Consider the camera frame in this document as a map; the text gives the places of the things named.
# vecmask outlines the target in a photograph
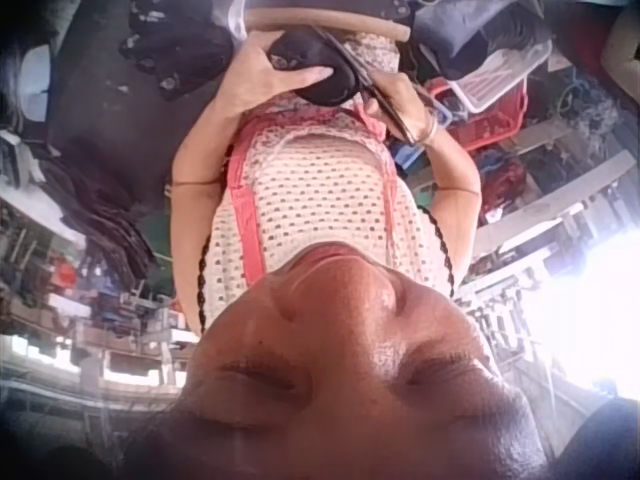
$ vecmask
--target woman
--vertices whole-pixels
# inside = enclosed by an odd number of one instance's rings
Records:
[[[202,339],[180,400],[132,447],[128,473],[537,474],[527,403],[450,299],[480,208],[471,158],[405,76],[374,73],[433,163],[440,188],[431,214],[418,211],[380,143],[375,102],[274,99],[331,74],[275,71],[265,51],[278,36],[249,37],[175,158],[175,279]],[[397,65],[384,40],[348,45],[372,68]]]

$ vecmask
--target woman's arm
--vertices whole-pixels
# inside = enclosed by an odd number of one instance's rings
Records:
[[[404,74],[372,72],[376,85],[389,97],[392,104],[415,138],[425,139],[435,121],[422,104],[409,78]],[[371,101],[367,112],[384,121],[391,132],[402,138]],[[449,249],[456,285],[469,269],[473,243],[482,205],[480,174],[469,154],[445,130],[437,130],[425,145],[438,191],[433,200],[431,214],[437,220]]]
[[[469,154],[445,130],[427,145],[438,190],[434,216],[449,248],[455,284],[467,274],[482,206],[480,174]]]
[[[211,102],[185,138],[173,162],[171,254],[178,298],[189,327],[200,332],[198,263],[222,199],[224,155],[240,123],[224,105]]]
[[[308,87],[333,73],[324,67],[295,72],[274,70],[265,52],[280,35],[282,32],[249,35],[227,70],[216,98],[202,112],[173,161],[173,276],[187,323],[198,335],[198,264],[222,200],[224,156],[242,114],[276,95]]]

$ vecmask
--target scissors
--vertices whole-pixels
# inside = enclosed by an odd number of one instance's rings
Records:
[[[387,99],[384,93],[373,83],[371,75],[369,75],[367,66],[355,55],[353,55],[344,45],[342,45],[331,33],[315,26],[313,27],[313,29],[318,35],[320,35],[320,37],[333,45],[333,47],[335,47],[335,49],[342,55],[345,61],[353,68],[354,72],[356,72],[362,88],[369,92],[369,94],[378,101],[380,109],[391,119],[394,126],[404,136],[405,142],[411,146],[414,146],[416,144],[415,137],[409,131],[409,128],[404,123],[402,118],[400,118],[400,115],[398,115],[396,109],[393,108],[391,102]]]

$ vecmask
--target lips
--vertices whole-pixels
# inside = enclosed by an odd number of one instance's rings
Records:
[[[332,243],[313,247],[308,252],[303,253],[300,258],[293,262],[291,268],[293,269],[299,266],[311,267],[324,262],[325,260],[337,257],[363,258],[362,254],[358,250],[349,247],[348,245]]]

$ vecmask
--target hanging clothes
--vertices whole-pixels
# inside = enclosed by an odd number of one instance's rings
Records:
[[[87,238],[122,289],[147,277],[153,252],[135,227],[135,200],[122,179],[105,171],[105,162],[87,142],[75,142],[59,158],[42,161],[42,189],[62,209],[62,221]]]

